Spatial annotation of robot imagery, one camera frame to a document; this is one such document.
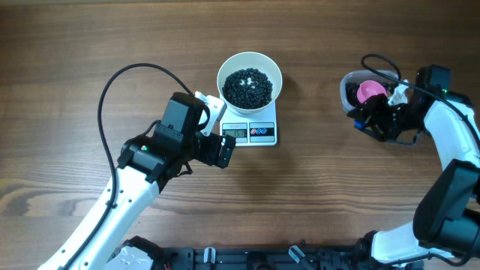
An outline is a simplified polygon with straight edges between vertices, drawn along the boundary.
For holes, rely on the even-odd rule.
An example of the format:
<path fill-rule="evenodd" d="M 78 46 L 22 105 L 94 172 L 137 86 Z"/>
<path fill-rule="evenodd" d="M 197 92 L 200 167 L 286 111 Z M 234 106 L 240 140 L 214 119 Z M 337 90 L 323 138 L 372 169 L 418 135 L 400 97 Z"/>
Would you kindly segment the pink scoop blue handle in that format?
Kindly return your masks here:
<path fill-rule="evenodd" d="M 386 88 L 374 80 L 366 80 L 359 85 L 357 91 L 359 104 L 364 103 L 369 97 L 374 95 L 385 95 L 387 97 Z"/>

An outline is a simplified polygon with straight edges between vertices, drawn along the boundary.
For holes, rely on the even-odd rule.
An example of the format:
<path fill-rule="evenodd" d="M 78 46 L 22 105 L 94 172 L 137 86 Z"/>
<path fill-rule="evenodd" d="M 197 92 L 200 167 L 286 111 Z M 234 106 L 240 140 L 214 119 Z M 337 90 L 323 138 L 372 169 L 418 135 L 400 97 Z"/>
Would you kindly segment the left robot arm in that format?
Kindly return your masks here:
<path fill-rule="evenodd" d="M 236 141 L 212 131 L 226 109 L 220 98 L 176 92 L 153 124 L 153 135 L 142 133 L 123 145 L 98 201 L 41 268 L 153 269 L 160 248 L 139 237 L 124 247 L 120 242 L 170 179 L 192 172 L 189 161 L 228 166 Z"/>

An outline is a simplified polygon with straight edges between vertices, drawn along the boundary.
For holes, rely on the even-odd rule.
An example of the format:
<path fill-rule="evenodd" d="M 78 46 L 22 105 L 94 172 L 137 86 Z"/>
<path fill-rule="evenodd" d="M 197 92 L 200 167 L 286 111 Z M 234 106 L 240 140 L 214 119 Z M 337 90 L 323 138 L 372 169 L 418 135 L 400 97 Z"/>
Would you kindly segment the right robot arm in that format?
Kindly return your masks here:
<path fill-rule="evenodd" d="M 432 64 L 414 83 L 399 70 L 360 70 L 340 84 L 343 111 L 362 133 L 397 143 L 404 131 L 426 133 L 434 141 L 442 172 L 418 204 L 412 221 L 361 238 L 353 260 L 371 269 L 405 269 L 439 259 L 462 266 L 479 256 L 479 129 L 473 105 L 450 91 L 451 71 Z"/>

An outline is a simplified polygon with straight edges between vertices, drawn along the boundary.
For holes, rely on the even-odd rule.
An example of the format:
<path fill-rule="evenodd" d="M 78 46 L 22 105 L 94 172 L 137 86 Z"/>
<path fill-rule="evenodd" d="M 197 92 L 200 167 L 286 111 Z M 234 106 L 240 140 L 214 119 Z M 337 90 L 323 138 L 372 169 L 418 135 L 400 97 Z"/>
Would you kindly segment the white digital kitchen scale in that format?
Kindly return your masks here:
<path fill-rule="evenodd" d="M 242 115 L 228 107 L 220 120 L 220 132 L 234 137 L 237 147 L 275 146 L 278 142 L 276 103 L 251 115 Z"/>

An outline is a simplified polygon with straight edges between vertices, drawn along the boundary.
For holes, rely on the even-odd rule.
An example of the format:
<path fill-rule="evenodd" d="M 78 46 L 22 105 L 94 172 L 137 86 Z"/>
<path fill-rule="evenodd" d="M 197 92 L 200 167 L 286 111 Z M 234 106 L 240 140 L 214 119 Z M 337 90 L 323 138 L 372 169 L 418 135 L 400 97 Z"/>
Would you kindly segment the black beans in bowl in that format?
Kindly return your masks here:
<path fill-rule="evenodd" d="M 265 73 L 252 67 L 231 73 L 220 90 L 230 104 L 240 109 L 259 109 L 272 101 L 272 83 Z"/>

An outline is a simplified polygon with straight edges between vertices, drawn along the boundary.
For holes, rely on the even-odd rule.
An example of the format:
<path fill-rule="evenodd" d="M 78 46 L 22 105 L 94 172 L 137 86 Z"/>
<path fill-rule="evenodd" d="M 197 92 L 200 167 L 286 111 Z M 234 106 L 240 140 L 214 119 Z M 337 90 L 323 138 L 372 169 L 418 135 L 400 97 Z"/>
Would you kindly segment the white bowl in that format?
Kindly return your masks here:
<path fill-rule="evenodd" d="M 259 52 L 240 52 L 229 57 L 217 72 L 220 98 L 240 115 L 259 113 L 275 103 L 283 87 L 278 65 Z"/>

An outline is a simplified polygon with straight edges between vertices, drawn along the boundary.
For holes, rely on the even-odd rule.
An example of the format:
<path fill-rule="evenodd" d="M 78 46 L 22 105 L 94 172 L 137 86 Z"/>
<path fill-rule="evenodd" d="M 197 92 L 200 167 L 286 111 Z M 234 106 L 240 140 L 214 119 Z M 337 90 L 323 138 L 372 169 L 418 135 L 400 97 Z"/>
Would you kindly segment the black beans in container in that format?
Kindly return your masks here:
<path fill-rule="evenodd" d="M 359 105 L 357 98 L 357 91 L 359 90 L 359 84 L 355 82 L 347 82 L 345 84 L 346 99 L 350 105 L 356 107 Z"/>

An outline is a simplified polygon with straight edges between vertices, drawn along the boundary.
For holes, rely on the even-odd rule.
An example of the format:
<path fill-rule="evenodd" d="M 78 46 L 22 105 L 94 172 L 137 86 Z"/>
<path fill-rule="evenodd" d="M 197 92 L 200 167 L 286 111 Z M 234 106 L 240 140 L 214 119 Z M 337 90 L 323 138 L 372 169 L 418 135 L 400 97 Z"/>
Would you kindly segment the clear plastic bean container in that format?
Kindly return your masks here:
<path fill-rule="evenodd" d="M 353 103 L 354 98 L 351 95 L 353 92 L 353 85 L 359 85 L 366 80 L 374 80 L 381 84 L 392 84 L 391 80 L 378 76 L 369 70 L 357 70 L 347 73 L 340 81 L 340 100 L 344 113 L 348 113 L 356 106 Z"/>

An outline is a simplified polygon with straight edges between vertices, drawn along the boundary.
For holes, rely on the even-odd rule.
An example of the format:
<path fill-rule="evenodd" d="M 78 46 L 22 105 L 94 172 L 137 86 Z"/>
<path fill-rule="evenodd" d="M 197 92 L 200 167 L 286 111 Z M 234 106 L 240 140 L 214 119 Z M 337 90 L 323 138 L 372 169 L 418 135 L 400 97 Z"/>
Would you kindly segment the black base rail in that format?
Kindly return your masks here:
<path fill-rule="evenodd" d="M 282 248 L 218 249 L 206 247 L 160 247 L 135 236 L 117 247 L 105 269 L 397 269 L 384 266 L 366 254 L 366 242 L 356 246 L 300 245 Z"/>

